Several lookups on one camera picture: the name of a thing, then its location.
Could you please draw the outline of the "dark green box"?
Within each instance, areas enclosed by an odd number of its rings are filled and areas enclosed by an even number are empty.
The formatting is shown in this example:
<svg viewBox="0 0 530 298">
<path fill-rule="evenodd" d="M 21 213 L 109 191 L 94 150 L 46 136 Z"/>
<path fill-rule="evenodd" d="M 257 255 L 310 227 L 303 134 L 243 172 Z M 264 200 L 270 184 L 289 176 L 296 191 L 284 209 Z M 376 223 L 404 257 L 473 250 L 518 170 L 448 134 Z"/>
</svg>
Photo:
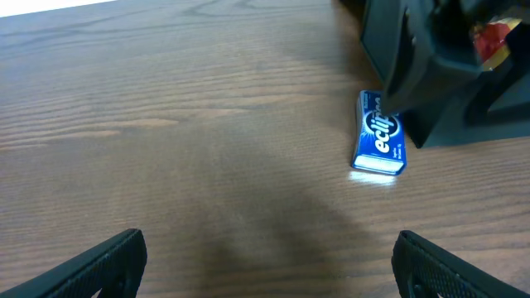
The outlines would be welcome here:
<svg viewBox="0 0 530 298">
<path fill-rule="evenodd" d="M 366 3 L 360 37 L 368 58 L 383 82 L 393 56 L 393 30 L 380 25 L 382 1 Z M 506 37 L 510 56 L 492 71 L 436 100 L 400 114 L 416 147 L 454 146 L 529 134 L 529 9 L 515 17 L 522 22 Z"/>
</svg>

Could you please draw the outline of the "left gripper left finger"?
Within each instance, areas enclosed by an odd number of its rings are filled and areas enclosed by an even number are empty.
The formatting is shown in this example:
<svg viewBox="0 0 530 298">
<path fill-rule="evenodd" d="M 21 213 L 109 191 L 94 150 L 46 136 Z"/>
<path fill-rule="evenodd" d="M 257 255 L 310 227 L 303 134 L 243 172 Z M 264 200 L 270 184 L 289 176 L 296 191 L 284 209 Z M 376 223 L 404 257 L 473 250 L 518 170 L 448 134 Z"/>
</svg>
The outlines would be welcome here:
<svg viewBox="0 0 530 298">
<path fill-rule="evenodd" d="M 142 231 L 126 229 L 67 262 L 4 291 L 2 297 L 137 296 L 147 265 Z"/>
</svg>

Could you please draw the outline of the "blue Eclipse mint box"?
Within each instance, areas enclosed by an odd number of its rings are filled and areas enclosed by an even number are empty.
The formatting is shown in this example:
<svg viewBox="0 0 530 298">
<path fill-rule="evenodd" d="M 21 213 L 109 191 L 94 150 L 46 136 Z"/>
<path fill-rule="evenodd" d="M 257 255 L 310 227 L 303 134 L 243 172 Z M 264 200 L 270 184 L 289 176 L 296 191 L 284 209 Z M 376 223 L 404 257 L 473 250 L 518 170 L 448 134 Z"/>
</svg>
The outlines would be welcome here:
<svg viewBox="0 0 530 298">
<path fill-rule="evenodd" d="M 407 166 L 400 113 L 384 115 L 378 91 L 362 90 L 357 101 L 358 138 L 351 166 L 362 171 L 400 175 Z"/>
</svg>

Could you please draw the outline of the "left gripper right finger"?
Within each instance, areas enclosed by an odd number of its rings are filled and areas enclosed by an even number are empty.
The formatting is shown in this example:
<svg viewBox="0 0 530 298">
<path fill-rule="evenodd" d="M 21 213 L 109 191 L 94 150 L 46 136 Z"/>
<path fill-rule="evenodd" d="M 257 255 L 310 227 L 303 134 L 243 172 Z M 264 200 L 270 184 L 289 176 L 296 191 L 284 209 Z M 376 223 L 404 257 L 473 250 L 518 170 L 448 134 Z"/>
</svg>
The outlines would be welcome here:
<svg viewBox="0 0 530 298">
<path fill-rule="evenodd" d="M 529 298 L 410 230 L 399 233 L 391 263 L 402 298 Z"/>
</svg>

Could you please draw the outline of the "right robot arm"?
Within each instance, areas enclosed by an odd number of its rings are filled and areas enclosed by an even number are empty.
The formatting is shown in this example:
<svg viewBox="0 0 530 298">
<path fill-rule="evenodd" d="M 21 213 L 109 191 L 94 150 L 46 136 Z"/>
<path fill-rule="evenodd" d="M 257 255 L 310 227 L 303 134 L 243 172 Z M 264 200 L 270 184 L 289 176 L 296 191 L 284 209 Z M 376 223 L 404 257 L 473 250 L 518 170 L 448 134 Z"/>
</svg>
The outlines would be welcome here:
<svg viewBox="0 0 530 298">
<path fill-rule="evenodd" d="M 384 113 L 401 113 L 478 79 L 482 60 L 473 30 L 529 9 L 515 0 L 382 1 L 378 23 L 393 30 L 393 56 L 385 76 Z"/>
</svg>

